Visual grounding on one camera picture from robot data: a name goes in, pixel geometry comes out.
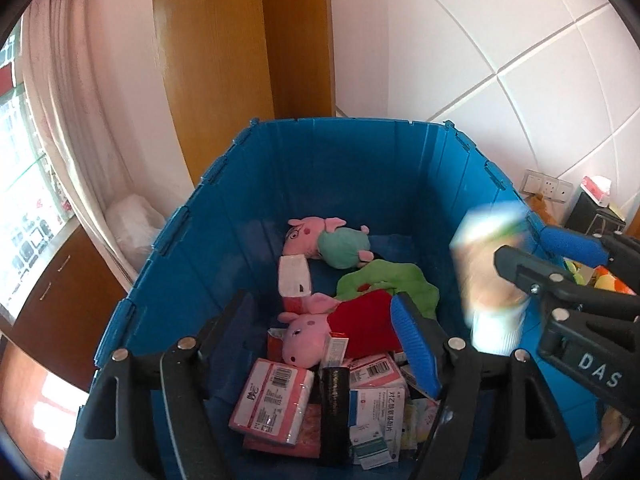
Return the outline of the white green box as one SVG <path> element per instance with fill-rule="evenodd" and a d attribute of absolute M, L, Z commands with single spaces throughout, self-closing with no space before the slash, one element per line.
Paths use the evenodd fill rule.
<path fill-rule="evenodd" d="M 504 245 L 525 245 L 526 214 L 526 206 L 519 202 L 471 209 L 449 244 L 464 322 L 472 346 L 480 352 L 507 356 L 520 343 L 529 299 L 498 274 L 494 255 Z"/>

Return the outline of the black cylinder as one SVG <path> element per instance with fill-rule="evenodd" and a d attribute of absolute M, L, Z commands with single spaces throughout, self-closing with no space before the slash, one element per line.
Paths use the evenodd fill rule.
<path fill-rule="evenodd" d="M 349 440 L 349 369 L 327 367 L 320 378 L 320 460 L 328 467 L 347 467 Z"/>

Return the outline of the yellow orange parrot plush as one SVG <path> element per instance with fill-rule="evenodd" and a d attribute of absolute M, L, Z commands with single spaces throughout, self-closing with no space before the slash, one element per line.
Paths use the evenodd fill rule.
<path fill-rule="evenodd" d="M 565 258 L 564 263 L 578 285 L 634 295 L 634 291 L 630 287 L 619 278 L 616 278 L 609 270 L 606 270 L 604 266 L 590 268 L 590 266 L 569 258 Z"/>

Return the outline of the brown bear plush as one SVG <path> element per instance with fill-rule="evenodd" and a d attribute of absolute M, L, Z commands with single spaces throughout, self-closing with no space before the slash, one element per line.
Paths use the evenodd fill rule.
<path fill-rule="evenodd" d="M 547 226 L 556 226 L 558 222 L 552 216 L 548 208 L 548 203 L 542 194 L 529 195 L 525 199 L 529 208 L 539 217 Z"/>

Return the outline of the pink tissue pack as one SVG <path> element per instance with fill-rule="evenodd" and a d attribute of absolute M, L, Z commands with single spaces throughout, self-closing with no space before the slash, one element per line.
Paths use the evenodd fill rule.
<path fill-rule="evenodd" d="M 314 373 L 258 359 L 229 420 L 229 428 L 271 443 L 296 445 Z"/>

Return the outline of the green frog plush in crate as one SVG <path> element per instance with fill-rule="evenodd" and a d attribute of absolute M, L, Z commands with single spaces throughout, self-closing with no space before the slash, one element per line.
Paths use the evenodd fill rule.
<path fill-rule="evenodd" d="M 436 318 L 439 290 L 413 263 L 373 260 L 361 269 L 343 275 L 337 282 L 335 298 L 352 300 L 378 289 L 384 289 L 392 296 L 405 292 L 424 318 Z"/>

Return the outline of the blue plastic storage crate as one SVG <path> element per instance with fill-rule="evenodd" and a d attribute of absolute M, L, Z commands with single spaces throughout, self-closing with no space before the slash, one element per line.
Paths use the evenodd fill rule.
<path fill-rule="evenodd" d="M 111 361 L 157 354 L 196 336 L 239 292 L 257 304 L 258 356 L 263 354 L 282 307 L 277 281 L 286 224 L 307 216 L 368 226 L 379 256 L 420 266 L 439 290 L 442 328 L 466 337 L 451 237 L 468 210 L 517 198 L 511 181 L 453 125 L 338 118 L 256 122 L 206 171 L 160 232 L 107 325 L 96 352 L 96 378 Z M 243 440 L 242 455 L 257 469 L 247 479 L 366 476 L 360 467 L 254 454 Z"/>

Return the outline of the pig plush red dress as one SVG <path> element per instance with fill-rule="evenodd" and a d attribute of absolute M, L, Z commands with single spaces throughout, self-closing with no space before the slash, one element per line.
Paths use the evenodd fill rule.
<path fill-rule="evenodd" d="M 392 295 L 372 290 L 340 301 L 322 294 L 309 297 L 302 313 L 284 311 L 278 321 L 288 326 L 282 342 L 286 364 L 311 368 L 326 355 L 331 338 L 346 338 L 344 357 L 360 359 L 380 353 L 401 352 L 390 318 Z"/>

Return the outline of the pig plush teal dress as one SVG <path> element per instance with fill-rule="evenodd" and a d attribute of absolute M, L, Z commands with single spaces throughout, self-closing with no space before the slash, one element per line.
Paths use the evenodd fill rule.
<path fill-rule="evenodd" d="M 288 220 L 284 256 L 322 260 L 338 270 L 361 268 L 375 258 L 369 228 L 352 229 L 344 219 L 306 217 Z"/>

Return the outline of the white pink small box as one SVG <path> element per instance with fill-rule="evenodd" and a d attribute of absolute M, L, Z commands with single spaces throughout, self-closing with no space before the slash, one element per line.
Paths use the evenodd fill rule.
<path fill-rule="evenodd" d="M 311 275 L 304 255 L 280 257 L 278 291 L 285 298 L 306 297 L 311 294 Z"/>

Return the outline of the white pink curtain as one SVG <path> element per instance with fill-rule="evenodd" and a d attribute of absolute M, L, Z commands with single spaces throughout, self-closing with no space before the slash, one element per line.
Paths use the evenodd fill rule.
<path fill-rule="evenodd" d="M 160 74 L 152 0 L 32 0 L 22 72 L 44 150 L 73 211 L 123 288 L 194 189 Z"/>

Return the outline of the white wall socket panel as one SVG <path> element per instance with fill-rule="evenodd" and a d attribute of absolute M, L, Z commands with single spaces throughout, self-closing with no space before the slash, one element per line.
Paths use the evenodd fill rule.
<path fill-rule="evenodd" d="M 527 169 L 520 185 L 520 192 L 526 196 L 541 195 L 545 200 L 565 204 L 574 194 L 574 185 L 541 172 Z"/>

